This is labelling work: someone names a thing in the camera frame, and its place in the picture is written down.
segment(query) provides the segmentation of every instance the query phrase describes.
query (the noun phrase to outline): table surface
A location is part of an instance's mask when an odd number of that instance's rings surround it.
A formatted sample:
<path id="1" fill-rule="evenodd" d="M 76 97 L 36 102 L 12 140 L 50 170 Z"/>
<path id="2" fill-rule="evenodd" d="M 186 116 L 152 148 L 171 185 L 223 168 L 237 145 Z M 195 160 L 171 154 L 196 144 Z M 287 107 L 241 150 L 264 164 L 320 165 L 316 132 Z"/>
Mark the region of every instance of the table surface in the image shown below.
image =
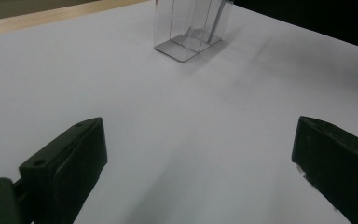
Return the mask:
<path id="1" fill-rule="evenodd" d="M 153 1 L 0 35 L 0 177 L 103 117 L 109 162 L 76 223 L 349 223 L 291 162 L 299 116 L 358 136 L 358 47 L 234 7 L 187 63 Z"/>

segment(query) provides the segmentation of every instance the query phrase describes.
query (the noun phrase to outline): wooden edge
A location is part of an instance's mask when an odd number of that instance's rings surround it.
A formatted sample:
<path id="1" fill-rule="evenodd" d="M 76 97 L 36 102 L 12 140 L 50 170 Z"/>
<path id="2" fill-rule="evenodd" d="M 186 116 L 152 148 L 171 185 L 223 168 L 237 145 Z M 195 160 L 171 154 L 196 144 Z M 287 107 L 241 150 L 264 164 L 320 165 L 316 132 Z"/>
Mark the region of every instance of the wooden edge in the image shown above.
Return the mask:
<path id="1" fill-rule="evenodd" d="M 149 0 L 101 0 L 72 7 L 0 19 L 0 34 L 45 23 L 63 21 L 74 17 L 101 12 L 112 8 L 129 6 Z"/>

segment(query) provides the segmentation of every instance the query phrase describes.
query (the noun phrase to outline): acrylic holder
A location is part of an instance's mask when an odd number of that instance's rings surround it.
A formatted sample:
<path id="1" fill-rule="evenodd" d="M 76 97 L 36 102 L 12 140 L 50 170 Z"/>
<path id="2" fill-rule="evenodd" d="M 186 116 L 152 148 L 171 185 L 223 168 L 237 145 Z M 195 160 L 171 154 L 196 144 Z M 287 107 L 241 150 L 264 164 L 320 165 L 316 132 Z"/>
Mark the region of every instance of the acrylic holder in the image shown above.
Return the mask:
<path id="1" fill-rule="evenodd" d="M 156 0 L 156 50 L 185 62 L 219 42 L 233 0 Z"/>

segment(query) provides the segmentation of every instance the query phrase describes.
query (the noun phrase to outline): white tabletop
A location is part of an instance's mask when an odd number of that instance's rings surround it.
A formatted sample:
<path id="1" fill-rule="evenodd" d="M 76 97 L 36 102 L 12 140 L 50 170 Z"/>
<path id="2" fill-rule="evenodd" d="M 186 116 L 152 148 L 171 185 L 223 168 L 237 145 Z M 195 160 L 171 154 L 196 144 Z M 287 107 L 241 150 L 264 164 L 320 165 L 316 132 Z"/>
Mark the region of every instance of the white tabletop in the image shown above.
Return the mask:
<path id="1" fill-rule="evenodd" d="M 345 224 L 291 162 L 298 117 L 358 136 L 358 47 L 234 7 L 187 63 L 154 1 L 0 35 L 0 177 L 103 117 L 109 162 L 76 223 Z"/>

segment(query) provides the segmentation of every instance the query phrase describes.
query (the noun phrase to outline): clear plastic container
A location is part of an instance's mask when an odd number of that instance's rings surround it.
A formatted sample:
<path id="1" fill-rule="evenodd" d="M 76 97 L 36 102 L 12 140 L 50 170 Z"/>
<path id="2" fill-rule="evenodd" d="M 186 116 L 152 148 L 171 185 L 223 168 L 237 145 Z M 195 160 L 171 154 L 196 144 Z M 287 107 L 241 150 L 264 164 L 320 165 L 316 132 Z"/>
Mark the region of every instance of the clear plastic container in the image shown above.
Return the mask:
<path id="1" fill-rule="evenodd" d="M 185 62 L 219 42 L 233 0 L 156 0 L 156 50 Z"/>

